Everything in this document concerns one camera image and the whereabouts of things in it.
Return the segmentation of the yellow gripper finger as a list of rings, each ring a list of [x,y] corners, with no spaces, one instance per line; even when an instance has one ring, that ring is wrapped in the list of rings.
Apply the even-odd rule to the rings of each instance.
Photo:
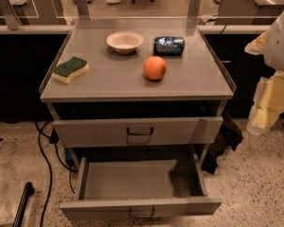
[[[267,34],[267,31],[261,33],[252,42],[245,46],[244,51],[251,55],[262,55],[265,50]]]
[[[248,117],[247,130],[254,135],[269,131],[284,113],[284,72],[261,78],[254,95],[254,105]]]

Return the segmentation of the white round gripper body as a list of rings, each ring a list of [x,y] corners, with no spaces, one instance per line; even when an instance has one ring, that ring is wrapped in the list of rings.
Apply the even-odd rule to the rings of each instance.
[[[284,71],[284,10],[268,30],[264,61],[275,70]]]

